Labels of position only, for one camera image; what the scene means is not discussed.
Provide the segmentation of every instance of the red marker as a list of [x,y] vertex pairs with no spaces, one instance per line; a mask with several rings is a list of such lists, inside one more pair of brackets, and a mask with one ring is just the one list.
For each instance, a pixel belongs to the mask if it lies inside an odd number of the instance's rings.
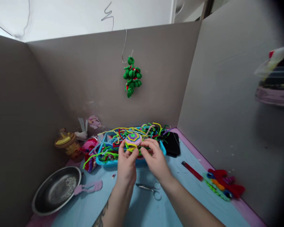
[[198,178],[199,181],[203,180],[203,177],[200,174],[198,174],[197,171],[191,168],[191,166],[188,165],[185,161],[182,162],[182,165],[184,165],[196,178]]

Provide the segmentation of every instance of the metal bowl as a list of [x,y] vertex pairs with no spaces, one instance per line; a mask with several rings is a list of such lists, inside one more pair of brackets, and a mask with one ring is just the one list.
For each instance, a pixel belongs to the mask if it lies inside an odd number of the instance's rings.
[[33,212],[47,216],[60,210],[74,195],[80,184],[81,172],[75,166],[67,166],[50,175],[38,188],[32,202]]

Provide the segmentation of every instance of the wire hook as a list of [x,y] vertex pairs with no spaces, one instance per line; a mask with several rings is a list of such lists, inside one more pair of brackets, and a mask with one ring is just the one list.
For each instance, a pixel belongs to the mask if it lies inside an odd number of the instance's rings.
[[124,52],[124,48],[125,48],[125,43],[126,43],[126,38],[127,38],[127,29],[125,29],[126,34],[125,34],[125,41],[124,41],[124,46],[123,46],[123,50],[122,50],[122,63],[127,63],[123,61],[123,52]]

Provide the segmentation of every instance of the pipe cleaner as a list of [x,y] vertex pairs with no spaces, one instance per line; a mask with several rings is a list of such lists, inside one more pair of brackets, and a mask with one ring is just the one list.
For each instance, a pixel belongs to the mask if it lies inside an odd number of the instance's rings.
[[125,85],[125,91],[127,91],[127,97],[130,98],[133,94],[133,89],[135,87],[140,87],[142,85],[139,79],[142,78],[141,69],[134,66],[135,60],[133,57],[128,57],[129,66],[125,67],[125,73],[123,75],[124,79],[127,79]]

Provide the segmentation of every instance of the pink plastic tool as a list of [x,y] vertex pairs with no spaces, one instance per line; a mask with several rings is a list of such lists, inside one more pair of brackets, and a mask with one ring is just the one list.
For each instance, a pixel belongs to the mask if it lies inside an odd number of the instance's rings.
[[96,181],[96,182],[86,184],[86,185],[80,184],[75,188],[74,195],[78,195],[80,192],[83,192],[83,191],[87,193],[99,191],[101,190],[101,188],[102,188],[102,181]]

